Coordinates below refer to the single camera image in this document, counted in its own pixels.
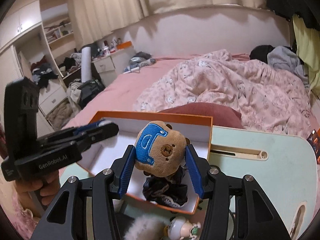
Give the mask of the left hand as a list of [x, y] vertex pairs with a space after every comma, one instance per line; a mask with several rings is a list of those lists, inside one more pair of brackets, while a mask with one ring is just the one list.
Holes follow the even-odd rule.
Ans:
[[17, 198], [24, 209], [33, 209], [35, 205], [31, 200], [30, 192], [40, 190], [40, 200], [44, 206], [48, 206], [60, 190], [59, 171], [44, 176], [43, 179], [33, 181], [14, 181]]

